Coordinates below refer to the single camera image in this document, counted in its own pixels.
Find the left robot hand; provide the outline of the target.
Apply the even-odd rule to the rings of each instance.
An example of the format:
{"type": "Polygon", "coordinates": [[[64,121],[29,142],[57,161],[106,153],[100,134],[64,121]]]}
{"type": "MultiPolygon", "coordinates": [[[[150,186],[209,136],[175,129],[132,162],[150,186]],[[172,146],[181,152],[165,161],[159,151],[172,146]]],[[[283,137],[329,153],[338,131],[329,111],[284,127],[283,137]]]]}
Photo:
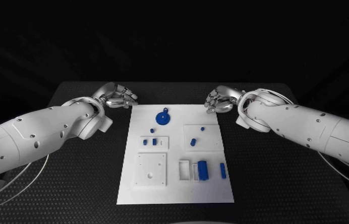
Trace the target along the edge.
{"type": "Polygon", "coordinates": [[[110,82],[104,84],[93,94],[93,98],[100,102],[103,106],[110,108],[129,108],[136,106],[137,95],[133,91],[120,84],[110,82]]]}

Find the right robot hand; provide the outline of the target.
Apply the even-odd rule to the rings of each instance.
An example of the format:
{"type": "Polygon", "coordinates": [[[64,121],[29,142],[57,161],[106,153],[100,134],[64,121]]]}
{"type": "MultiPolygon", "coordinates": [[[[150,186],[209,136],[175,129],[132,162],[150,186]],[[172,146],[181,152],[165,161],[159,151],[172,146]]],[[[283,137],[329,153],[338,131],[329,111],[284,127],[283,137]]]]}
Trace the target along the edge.
{"type": "Polygon", "coordinates": [[[205,99],[207,114],[230,112],[244,95],[244,90],[220,85],[205,99]]]}

